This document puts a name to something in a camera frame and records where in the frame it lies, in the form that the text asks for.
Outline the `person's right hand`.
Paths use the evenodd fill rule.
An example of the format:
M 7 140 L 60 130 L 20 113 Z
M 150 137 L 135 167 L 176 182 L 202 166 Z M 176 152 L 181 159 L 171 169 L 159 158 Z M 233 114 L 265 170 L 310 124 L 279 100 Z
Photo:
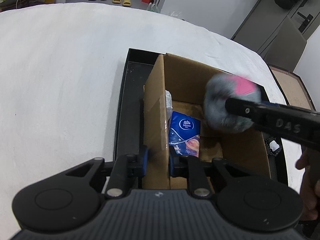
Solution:
M 319 199 L 319 181 L 315 185 L 311 183 L 307 148 L 296 161 L 295 167 L 298 170 L 304 169 L 302 184 L 300 186 L 300 197 L 304 204 L 301 220 L 316 220 L 318 218 L 316 206 Z

